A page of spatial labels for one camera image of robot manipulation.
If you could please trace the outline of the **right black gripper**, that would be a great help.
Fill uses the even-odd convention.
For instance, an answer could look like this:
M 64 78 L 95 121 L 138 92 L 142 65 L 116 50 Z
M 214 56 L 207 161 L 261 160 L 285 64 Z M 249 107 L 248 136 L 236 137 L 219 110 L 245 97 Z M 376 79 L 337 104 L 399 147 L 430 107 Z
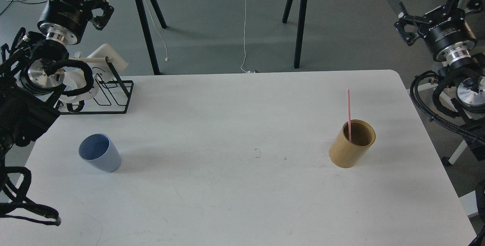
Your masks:
M 403 2 L 399 2 L 401 12 L 394 27 L 402 40 L 412 46 L 418 39 L 423 39 L 432 58 L 436 62 L 446 60 L 443 51 L 451 45 L 465 45 L 471 50 L 477 44 L 477 38 L 465 21 L 463 9 L 451 9 L 447 15 L 444 8 L 439 7 L 425 17 L 410 15 Z

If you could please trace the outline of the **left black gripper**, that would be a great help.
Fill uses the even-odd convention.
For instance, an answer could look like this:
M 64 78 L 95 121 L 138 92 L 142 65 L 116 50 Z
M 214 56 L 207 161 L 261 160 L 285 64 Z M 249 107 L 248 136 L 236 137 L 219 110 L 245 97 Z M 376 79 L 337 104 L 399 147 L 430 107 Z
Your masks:
M 101 10 L 99 15 L 92 11 Z M 109 0 L 47 0 L 38 21 L 38 29 L 48 33 L 63 35 L 65 45 L 79 44 L 88 21 L 99 31 L 103 30 L 114 13 Z

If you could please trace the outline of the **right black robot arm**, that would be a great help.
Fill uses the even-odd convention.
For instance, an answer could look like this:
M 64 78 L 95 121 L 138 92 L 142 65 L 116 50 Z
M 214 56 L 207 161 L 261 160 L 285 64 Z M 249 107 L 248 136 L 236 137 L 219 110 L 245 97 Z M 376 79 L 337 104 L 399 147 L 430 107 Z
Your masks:
M 479 161 L 484 160 L 484 55 L 471 54 L 477 40 L 467 11 L 450 2 L 428 13 L 410 15 L 403 3 L 394 26 L 407 45 L 421 38 L 438 67 L 417 75 L 412 102 L 445 129 L 460 135 Z

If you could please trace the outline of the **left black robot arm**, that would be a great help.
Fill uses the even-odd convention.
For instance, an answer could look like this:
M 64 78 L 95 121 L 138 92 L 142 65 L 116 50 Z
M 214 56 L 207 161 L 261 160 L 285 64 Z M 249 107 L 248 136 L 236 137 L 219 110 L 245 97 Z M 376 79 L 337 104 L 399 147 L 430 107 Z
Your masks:
M 31 171 L 24 166 L 7 166 L 12 146 L 28 146 L 40 138 L 59 118 L 55 108 L 62 95 L 77 96 L 94 86 L 91 68 L 69 58 L 67 45 L 80 43 L 91 22 L 102 30 L 114 8 L 107 0 L 47 0 L 38 21 L 38 32 L 21 28 L 11 46 L 1 48 L 1 191 L 9 202 L 1 203 L 1 217 L 24 209 L 43 220 L 25 216 L 17 219 L 59 226 L 56 209 L 28 198 Z

